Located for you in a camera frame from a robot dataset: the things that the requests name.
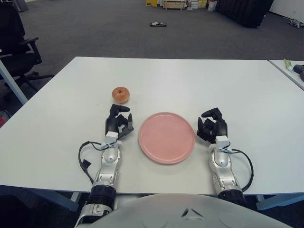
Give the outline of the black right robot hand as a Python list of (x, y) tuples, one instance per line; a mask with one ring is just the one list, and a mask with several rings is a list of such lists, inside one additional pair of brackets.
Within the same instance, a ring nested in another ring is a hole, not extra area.
[(197, 136), (209, 143), (216, 143), (217, 136), (228, 136), (228, 126), (218, 108), (205, 111), (198, 118)]

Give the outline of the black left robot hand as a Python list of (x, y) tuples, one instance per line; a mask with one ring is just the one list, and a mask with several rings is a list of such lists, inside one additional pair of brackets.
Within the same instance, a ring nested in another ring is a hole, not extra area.
[(105, 121), (105, 144), (114, 144), (134, 130), (132, 114), (129, 114), (128, 118), (120, 114), (129, 111), (129, 107), (112, 104)]

